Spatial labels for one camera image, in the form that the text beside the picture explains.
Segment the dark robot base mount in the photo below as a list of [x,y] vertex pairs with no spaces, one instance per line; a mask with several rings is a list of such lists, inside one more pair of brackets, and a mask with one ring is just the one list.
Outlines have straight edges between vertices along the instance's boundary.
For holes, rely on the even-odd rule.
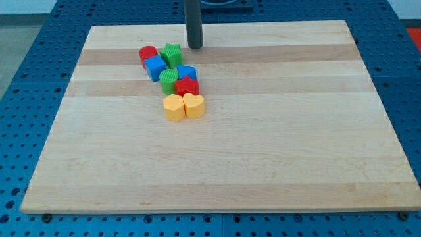
[[254,0],[200,0],[201,10],[249,10]]

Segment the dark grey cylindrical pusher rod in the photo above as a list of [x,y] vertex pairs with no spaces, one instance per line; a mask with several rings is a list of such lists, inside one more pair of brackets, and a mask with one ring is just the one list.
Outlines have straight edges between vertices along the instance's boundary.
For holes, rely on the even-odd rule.
[[203,46],[203,29],[200,0],[184,0],[187,44],[191,49]]

